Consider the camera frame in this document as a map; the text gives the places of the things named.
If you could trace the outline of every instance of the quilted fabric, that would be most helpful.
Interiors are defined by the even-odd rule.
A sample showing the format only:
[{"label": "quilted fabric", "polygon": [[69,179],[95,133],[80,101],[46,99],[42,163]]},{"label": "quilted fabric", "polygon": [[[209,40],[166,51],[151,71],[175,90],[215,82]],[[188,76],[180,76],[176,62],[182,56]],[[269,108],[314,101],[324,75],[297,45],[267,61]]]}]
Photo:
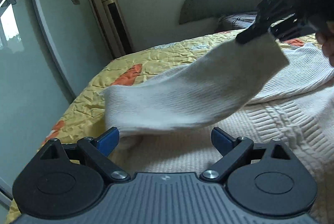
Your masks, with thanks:
[{"label": "quilted fabric", "polygon": [[[176,65],[191,63],[214,46],[235,37],[240,31],[222,32],[160,45],[115,59],[90,81],[52,127],[51,133],[44,142],[52,137],[59,138],[62,143],[75,143],[86,136],[98,137],[106,130],[105,103],[101,95],[104,88],[113,84],[127,86],[139,84]],[[303,43],[312,42],[319,47],[314,35],[299,38],[299,46],[300,41]],[[297,48],[288,43],[279,43],[279,45],[281,48]],[[6,224],[13,222],[19,215],[17,205],[13,201],[6,218]]]}]

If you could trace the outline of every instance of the bed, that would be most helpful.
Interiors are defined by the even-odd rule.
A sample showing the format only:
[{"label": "bed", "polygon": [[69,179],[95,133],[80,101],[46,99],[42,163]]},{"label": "bed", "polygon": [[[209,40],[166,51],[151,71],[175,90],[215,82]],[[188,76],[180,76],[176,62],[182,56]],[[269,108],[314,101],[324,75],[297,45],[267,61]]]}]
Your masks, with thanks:
[{"label": "bed", "polygon": [[[62,143],[74,143],[86,136],[98,137],[105,131],[105,107],[101,95],[104,88],[114,84],[126,86],[139,84],[174,66],[191,63],[214,46],[235,37],[239,32],[240,30],[227,31],[159,45],[115,59],[91,80],[52,127],[49,135],[46,133],[47,137],[42,144],[52,137],[59,138]],[[320,47],[314,35],[279,42],[279,45],[283,49],[294,49],[306,42]],[[6,223],[11,223],[19,215],[20,212],[13,201]]]}]

